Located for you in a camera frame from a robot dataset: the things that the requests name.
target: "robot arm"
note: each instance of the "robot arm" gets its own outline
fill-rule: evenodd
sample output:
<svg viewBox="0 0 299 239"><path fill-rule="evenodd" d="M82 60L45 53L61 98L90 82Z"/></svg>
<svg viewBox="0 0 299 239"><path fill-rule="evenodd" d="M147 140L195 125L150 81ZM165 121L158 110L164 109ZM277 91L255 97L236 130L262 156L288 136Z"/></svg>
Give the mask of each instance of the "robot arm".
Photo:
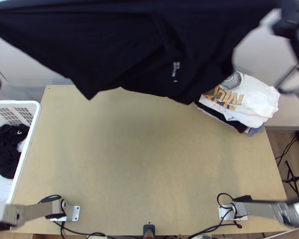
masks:
<svg viewBox="0 0 299 239"><path fill-rule="evenodd" d="M281 224L299 227L299 198L288 201L253 200L246 195L234 198L230 204L224 205L232 208L232 213L225 220L238 220L248 215L265 217L279 221ZM220 216L225 215L228 209L219 210Z"/></svg>
<svg viewBox="0 0 299 239"><path fill-rule="evenodd" d="M53 221L77 221L80 207L69 205L62 197L44 198L34 205L6 205L0 202L0 231L21 227L27 221L45 217Z"/></svg>

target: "white graphic t-shirt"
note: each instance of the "white graphic t-shirt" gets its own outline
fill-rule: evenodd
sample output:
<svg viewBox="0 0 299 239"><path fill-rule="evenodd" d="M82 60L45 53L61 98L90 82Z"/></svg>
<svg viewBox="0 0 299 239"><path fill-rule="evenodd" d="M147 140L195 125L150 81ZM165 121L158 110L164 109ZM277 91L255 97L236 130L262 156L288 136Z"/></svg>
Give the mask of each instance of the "white graphic t-shirt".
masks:
<svg viewBox="0 0 299 239"><path fill-rule="evenodd" d="M279 96L274 87L234 71L230 77L204 93L201 98L205 97L231 111L271 118L278 111Z"/></svg>

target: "wooden floor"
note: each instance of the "wooden floor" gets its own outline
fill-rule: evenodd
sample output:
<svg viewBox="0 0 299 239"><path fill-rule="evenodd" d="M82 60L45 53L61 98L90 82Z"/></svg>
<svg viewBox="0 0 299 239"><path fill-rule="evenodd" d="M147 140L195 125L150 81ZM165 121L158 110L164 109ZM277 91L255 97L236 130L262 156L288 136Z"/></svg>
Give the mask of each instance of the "wooden floor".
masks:
<svg viewBox="0 0 299 239"><path fill-rule="evenodd" d="M284 148L294 137L293 131L287 130L267 130L268 138L271 144L271 148L275 157L278 157L282 154ZM299 176L299 143L295 142L289 152L283 157L283 160L279 166L279 172L282 179L287 177L288 169L285 165L285 160L288 160L293 173L295 176ZM297 195L287 184L284 185L286 195L288 199L295 198ZM227 238L227 239L262 239L265 237L270 237L276 235L280 232L275 233L249 233L249 234L225 234L225 235L213 235L215 238ZM23 233L0 233L0 239L61 239L60 235L32 235L32 234L23 234ZM66 239L84 239L85 236L65 236ZM119 237L118 239L128 239L128 237ZM299 239L299 230L289 232L284 235L276 236L275 239Z"/></svg>

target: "black t-shirt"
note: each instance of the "black t-shirt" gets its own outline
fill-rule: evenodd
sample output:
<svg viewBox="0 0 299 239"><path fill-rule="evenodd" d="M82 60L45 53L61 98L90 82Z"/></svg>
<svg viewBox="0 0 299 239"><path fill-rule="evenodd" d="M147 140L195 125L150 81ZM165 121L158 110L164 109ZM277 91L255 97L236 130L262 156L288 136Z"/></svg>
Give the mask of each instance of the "black t-shirt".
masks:
<svg viewBox="0 0 299 239"><path fill-rule="evenodd" d="M88 99L116 87L190 104L232 73L234 47L274 0L14 0L0 37Z"/></svg>

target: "black stand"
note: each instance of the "black stand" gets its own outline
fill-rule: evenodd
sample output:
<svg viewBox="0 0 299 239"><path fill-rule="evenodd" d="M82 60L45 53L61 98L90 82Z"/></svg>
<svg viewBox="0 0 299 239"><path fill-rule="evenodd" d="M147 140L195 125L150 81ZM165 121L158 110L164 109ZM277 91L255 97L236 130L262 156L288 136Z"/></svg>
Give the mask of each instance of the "black stand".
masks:
<svg viewBox="0 0 299 239"><path fill-rule="evenodd" d="M286 182L287 184L289 184L291 186L291 188L296 192L297 196L299 197L299 190L297 187L297 181L299 180L299 177L295 177L293 175L292 170L291 170L287 160L285 163L287 164L287 167L288 167L288 176L287 176L287 179L282 180L282 182Z"/></svg>

